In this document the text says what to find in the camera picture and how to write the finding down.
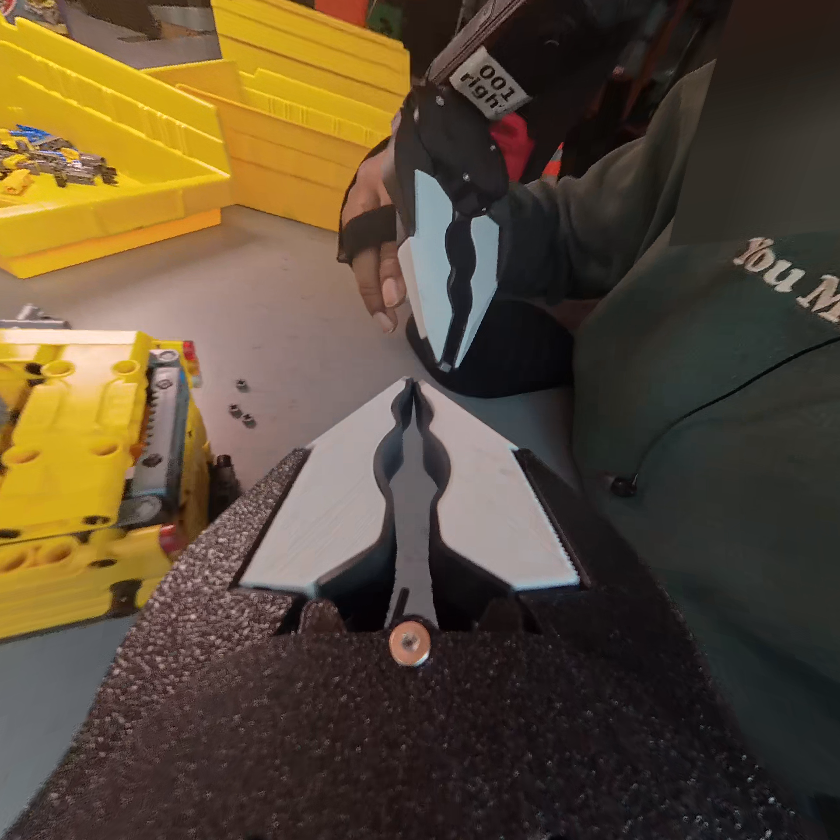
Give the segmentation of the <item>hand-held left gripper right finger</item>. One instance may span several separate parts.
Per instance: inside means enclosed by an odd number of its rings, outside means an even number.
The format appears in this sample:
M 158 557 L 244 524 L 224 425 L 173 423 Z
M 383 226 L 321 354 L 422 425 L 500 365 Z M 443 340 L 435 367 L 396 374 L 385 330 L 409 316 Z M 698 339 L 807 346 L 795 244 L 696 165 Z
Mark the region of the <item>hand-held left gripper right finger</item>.
M 425 381 L 416 384 L 416 424 L 445 550 L 512 592 L 581 584 L 519 447 Z

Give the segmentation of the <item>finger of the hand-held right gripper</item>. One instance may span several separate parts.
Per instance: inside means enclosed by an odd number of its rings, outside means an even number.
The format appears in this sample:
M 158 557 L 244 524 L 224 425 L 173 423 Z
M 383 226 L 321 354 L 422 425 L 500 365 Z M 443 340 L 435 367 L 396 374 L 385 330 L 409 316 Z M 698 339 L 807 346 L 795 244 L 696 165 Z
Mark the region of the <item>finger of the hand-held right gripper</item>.
M 400 260 L 407 296 L 420 339 L 427 341 L 434 364 L 441 371 L 454 369 L 455 352 L 449 340 L 455 306 L 449 295 L 454 276 L 447 252 L 447 235 L 459 214 L 443 187 L 428 173 L 414 177 L 414 232 L 400 245 Z
M 487 314 L 498 287 L 500 229 L 487 215 L 473 217 L 463 224 L 459 236 L 463 245 L 463 267 L 456 269 L 454 281 L 454 315 L 457 345 L 453 367 L 464 362 L 478 329 Z

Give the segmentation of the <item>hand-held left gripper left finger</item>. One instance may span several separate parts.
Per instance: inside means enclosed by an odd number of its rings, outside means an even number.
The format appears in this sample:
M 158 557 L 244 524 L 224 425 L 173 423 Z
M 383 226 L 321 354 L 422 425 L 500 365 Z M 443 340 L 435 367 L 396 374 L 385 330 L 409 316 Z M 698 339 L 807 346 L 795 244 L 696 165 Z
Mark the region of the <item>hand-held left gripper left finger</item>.
M 413 414 L 414 381 L 397 380 L 310 443 L 239 583 L 307 598 L 360 599 L 393 587 L 393 477 Z

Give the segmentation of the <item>yellow lego model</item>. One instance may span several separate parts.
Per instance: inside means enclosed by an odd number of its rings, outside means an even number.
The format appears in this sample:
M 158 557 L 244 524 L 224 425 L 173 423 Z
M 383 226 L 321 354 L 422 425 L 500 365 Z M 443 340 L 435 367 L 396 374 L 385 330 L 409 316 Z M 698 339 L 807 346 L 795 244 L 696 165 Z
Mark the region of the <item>yellow lego model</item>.
M 2 643 L 136 613 L 239 497 L 202 383 L 190 340 L 2 321 Z

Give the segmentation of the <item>person's right forearm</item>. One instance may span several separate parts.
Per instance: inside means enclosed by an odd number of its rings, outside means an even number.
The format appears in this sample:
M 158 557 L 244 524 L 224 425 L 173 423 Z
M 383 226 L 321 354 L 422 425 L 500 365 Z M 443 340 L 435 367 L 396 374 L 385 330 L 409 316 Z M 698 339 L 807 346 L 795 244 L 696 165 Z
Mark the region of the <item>person's right forearm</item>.
M 643 137 L 582 176 L 510 186 L 490 210 L 500 227 L 501 295 L 595 299 L 624 278 L 673 221 L 715 65 L 680 79 Z

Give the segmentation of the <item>pile of mixed lego pieces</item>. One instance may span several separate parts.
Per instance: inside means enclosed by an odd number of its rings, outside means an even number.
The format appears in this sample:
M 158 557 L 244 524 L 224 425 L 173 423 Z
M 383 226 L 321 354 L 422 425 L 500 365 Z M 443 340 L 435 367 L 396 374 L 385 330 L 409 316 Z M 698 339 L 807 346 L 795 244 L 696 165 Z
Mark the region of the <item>pile of mixed lego pieces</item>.
M 2 196 L 24 195 L 40 176 L 51 177 L 60 189 L 119 183 L 117 169 L 106 158 L 80 151 L 58 134 L 20 123 L 1 129 Z

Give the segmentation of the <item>person's right hand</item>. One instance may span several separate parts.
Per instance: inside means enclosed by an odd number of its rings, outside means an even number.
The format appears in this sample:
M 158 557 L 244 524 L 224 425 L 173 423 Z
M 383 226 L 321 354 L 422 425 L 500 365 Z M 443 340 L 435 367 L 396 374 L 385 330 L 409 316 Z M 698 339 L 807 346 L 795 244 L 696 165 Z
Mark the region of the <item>person's right hand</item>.
M 366 311 L 386 333 L 406 297 L 397 254 L 396 210 L 384 184 L 388 140 L 363 159 L 343 197 L 337 260 L 353 272 Z

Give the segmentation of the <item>red plastic bin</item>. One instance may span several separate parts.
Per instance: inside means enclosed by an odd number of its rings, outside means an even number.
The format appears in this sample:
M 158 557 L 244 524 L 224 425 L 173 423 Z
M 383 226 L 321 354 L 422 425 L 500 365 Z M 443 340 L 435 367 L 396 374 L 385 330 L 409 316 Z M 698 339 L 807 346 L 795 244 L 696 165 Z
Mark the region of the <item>red plastic bin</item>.
M 526 120 L 515 112 L 508 114 L 491 124 L 490 136 L 503 156 L 509 180 L 520 182 L 534 148 Z

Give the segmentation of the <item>dark rounded object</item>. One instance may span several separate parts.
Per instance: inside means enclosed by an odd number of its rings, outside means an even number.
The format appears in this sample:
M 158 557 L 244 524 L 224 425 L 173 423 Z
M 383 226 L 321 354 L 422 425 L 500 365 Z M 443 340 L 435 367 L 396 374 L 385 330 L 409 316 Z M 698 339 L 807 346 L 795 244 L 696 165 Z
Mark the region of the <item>dark rounded object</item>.
M 460 396 L 502 398 L 574 383 L 572 334 L 527 301 L 494 300 L 461 365 L 452 371 L 435 365 L 413 316 L 406 322 L 406 338 L 431 378 Z

